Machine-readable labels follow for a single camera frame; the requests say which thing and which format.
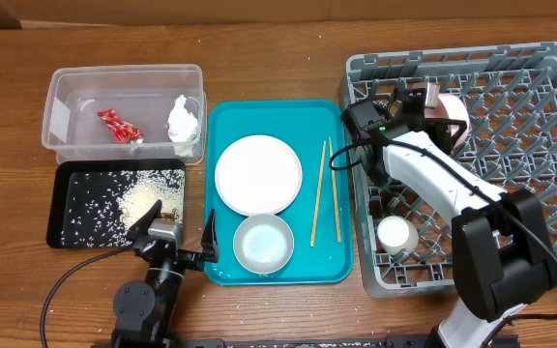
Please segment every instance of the teal tray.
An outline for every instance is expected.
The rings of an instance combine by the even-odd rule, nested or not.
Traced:
[[[302,187],[294,202],[278,214],[294,233],[294,253],[289,263],[271,275],[245,270],[233,252],[233,236],[246,217],[229,209],[220,199],[214,171],[222,152],[245,136],[264,134],[287,143],[303,169]],[[337,242],[331,171],[326,164],[319,202],[315,247],[310,247],[319,164],[324,140],[333,138],[335,152],[345,146],[340,109],[331,101],[229,101],[218,105],[208,121],[208,157],[205,185],[205,218],[217,212],[218,264],[206,264],[208,277],[220,285],[280,285],[336,283],[354,266],[352,220],[347,171],[336,172],[342,243]],[[326,161],[330,158],[326,146]],[[340,156],[336,165],[345,165]]]

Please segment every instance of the white cup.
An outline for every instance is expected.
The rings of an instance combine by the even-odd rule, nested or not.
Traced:
[[[400,251],[410,253],[418,245],[416,226],[403,217],[385,217],[377,225],[377,239],[391,255]]]

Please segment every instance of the white plate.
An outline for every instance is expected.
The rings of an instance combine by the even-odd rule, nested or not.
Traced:
[[[277,214],[296,199],[302,166],[281,140],[251,135],[220,155],[214,180],[220,199],[235,212],[247,217]]]
[[[258,275],[283,268],[294,251],[294,234],[282,218],[261,214],[248,217],[236,230],[233,251],[240,265]]]

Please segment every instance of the pink object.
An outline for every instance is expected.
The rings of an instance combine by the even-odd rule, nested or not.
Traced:
[[[441,93],[438,95],[437,107],[434,109],[425,109],[426,118],[447,118],[465,121],[467,129],[459,137],[455,147],[461,145],[468,137],[470,132],[470,116],[468,110],[459,97],[452,94]],[[459,126],[451,126],[451,133],[454,135],[459,130]]]

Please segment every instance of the wooden table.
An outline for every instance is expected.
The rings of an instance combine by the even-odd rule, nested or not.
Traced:
[[[63,67],[195,63],[210,109],[232,100],[326,98],[337,102],[356,53],[557,40],[557,18],[400,20],[285,25],[199,25],[0,31],[0,347],[37,347],[46,294],[98,250],[52,249],[44,241],[57,163],[40,140],[44,99]],[[205,163],[188,168],[186,247],[198,249]],[[83,269],[48,314],[52,347],[109,339],[119,286],[147,265],[129,253]],[[220,287],[187,275],[173,329],[183,338],[226,340],[384,337],[428,333],[456,296],[380,300],[361,283],[356,256],[344,282],[323,286]],[[530,306],[557,311],[557,289]],[[525,347],[557,346],[556,322],[521,322]]]

